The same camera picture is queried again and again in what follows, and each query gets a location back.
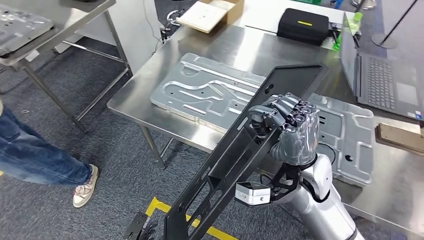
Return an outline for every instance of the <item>laptop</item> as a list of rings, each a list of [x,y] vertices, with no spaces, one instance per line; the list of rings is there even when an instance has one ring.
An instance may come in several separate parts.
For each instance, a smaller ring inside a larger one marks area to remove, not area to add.
[[[358,53],[344,14],[340,59],[357,102],[408,118],[422,120],[423,102],[417,92],[414,67]]]

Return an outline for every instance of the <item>green object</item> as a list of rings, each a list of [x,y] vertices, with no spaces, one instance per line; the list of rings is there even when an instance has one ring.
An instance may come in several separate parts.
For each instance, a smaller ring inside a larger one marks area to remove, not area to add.
[[[340,41],[341,41],[341,38],[342,38],[342,34],[339,34],[338,37],[337,37],[337,40],[332,45],[332,49],[333,50],[336,50],[336,51],[339,51],[340,50]]]
[[[356,12],[355,16],[351,20],[349,20],[349,28],[352,34],[356,34],[361,27],[361,20],[363,14],[361,12]]]
[[[306,4],[321,5],[321,0],[293,0],[293,1],[306,3]]]

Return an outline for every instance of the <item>laptop touchpad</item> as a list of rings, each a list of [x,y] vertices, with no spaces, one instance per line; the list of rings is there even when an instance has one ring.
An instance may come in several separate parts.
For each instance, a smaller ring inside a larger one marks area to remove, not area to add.
[[[418,106],[417,89],[414,86],[396,82],[397,99],[401,102]]]

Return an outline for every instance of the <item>person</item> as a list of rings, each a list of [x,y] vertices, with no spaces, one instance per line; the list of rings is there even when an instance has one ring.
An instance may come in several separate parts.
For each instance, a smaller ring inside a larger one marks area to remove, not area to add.
[[[38,184],[75,186],[73,206],[84,206],[93,195],[99,169],[47,143],[21,123],[0,99],[0,171]]]

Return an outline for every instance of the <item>yellow floor tape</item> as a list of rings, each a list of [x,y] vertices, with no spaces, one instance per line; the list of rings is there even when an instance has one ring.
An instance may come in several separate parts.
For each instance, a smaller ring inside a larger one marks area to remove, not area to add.
[[[155,209],[159,209],[160,211],[167,213],[171,209],[171,206],[166,205],[165,203],[159,201],[156,197],[153,197],[153,199],[151,200],[150,204],[147,207],[145,214],[149,217],[152,217]],[[188,221],[190,219],[190,216],[186,214],[185,218]],[[191,225],[196,228],[199,225],[199,223],[200,221],[195,219]],[[227,233],[220,231],[214,228],[213,226],[211,226],[206,233],[220,240],[237,240],[237,238],[231,235],[228,235]]]

